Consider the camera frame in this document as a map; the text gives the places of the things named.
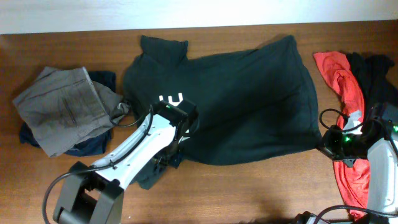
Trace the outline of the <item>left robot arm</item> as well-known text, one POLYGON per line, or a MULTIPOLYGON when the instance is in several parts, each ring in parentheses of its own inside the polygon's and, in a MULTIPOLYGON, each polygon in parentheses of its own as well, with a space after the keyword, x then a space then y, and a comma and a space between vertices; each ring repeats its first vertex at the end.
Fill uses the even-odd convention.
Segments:
POLYGON ((198 119, 197 107, 160 101, 141 125, 114 151, 87 166, 77 162, 57 177, 63 186, 53 212, 56 223, 120 223, 124 193, 150 162, 175 166, 178 145, 198 119))

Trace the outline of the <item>dark green Nike t-shirt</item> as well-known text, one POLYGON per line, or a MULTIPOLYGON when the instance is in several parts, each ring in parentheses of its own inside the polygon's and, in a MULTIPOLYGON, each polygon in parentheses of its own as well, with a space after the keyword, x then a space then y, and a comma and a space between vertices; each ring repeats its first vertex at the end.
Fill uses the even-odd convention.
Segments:
POLYGON ((142 36, 124 97, 140 118, 161 100, 189 100, 198 122, 178 160, 225 166, 314 149, 321 141, 312 78, 293 36, 258 49, 187 57, 188 42, 142 36))

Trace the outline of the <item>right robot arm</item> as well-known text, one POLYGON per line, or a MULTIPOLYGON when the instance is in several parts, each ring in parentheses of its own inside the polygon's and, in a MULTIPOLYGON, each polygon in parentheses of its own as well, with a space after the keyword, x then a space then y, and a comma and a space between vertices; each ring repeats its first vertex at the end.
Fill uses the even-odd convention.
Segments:
POLYGON ((335 205, 318 215, 299 213, 291 223, 328 223, 323 216, 333 210, 356 210, 365 216, 355 223, 397 223, 397 107, 390 103, 374 105, 359 125, 341 129, 327 127, 319 150, 333 161, 353 167, 358 159, 370 165, 368 205, 366 208, 335 205))

